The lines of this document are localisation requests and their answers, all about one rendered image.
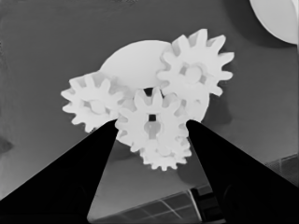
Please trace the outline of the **large thick white disc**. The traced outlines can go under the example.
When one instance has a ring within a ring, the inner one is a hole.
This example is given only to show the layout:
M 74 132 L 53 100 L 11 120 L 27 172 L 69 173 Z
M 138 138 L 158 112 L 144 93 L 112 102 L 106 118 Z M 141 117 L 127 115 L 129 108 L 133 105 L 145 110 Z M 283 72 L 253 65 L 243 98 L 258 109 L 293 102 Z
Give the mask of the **large thick white disc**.
M 299 44 L 299 0 L 249 0 L 254 14 L 274 37 Z

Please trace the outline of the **dark robot body block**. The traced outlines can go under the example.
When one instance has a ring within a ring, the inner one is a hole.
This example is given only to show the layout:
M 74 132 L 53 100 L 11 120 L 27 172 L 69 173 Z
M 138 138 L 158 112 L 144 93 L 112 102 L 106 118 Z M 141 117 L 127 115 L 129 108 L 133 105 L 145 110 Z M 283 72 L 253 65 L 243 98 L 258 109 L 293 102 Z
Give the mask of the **dark robot body block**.
M 203 224 L 226 223 L 214 192 L 209 185 L 192 188 L 191 194 Z

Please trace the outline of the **white toothed gear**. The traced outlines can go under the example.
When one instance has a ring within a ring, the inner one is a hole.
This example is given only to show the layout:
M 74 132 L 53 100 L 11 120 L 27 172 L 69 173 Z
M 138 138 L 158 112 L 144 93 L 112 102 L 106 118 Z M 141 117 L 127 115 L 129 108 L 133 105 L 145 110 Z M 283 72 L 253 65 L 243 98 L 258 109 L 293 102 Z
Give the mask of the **white toothed gear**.
M 174 153 L 183 154 L 189 147 L 187 118 L 180 112 L 181 101 L 173 93 L 162 96 L 154 89 L 147 97 L 143 91 L 137 91 L 133 106 L 120 109 L 116 121 L 119 130 L 117 139 L 129 146 L 133 152 L 159 154 L 163 157 Z
M 179 164 L 186 164 L 192 155 L 191 144 L 186 138 L 178 137 L 168 145 L 166 142 L 150 141 L 140 151 L 145 165 L 151 170 L 160 168 L 166 172 L 169 168 L 177 170 Z
M 84 124 L 86 133 L 117 119 L 123 103 L 132 91 L 119 83 L 117 77 L 92 72 L 69 80 L 69 88 L 61 91 L 68 101 L 62 107 L 65 113 L 74 114 L 73 125 Z
M 161 55 L 161 61 L 168 65 L 157 73 L 157 78 L 168 82 L 164 92 L 184 99 L 221 95 L 219 82 L 233 77 L 223 66 L 235 58 L 233 52 L 221 53 L 225 42 L 225 35 L 209 38 L 207 29 L 178 37 Z

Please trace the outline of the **white round carrier with pins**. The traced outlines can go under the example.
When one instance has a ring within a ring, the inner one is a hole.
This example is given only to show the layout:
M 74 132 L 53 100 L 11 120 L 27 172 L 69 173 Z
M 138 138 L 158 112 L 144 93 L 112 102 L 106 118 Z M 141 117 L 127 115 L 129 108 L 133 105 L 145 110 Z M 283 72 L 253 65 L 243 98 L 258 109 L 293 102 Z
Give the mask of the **white round carrier with pins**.
M 147 97 L 153 95 L 154 89 L 160 90 L 163 97 L 173 93 L 164 92 L 168 82 L 157 78 L 159 71 L 168 68 L 168 65 L 161 61 L 161 55 L 170 49 L 171 44 L 167 42 L 145 40 L 129 44 L 106 59 L 100 71 L 107 76 L 117 77 L 121 85 L 132 91 L 133 96 L 123 106 L 133 106 L 133 98 L 137 91 L 143 91 Z M 209 105 L 209 95 L 190 99 L 179 96 L 177 98 L 181 101 L 180 112 L 184 113 L 188 120 L 203 120 Z

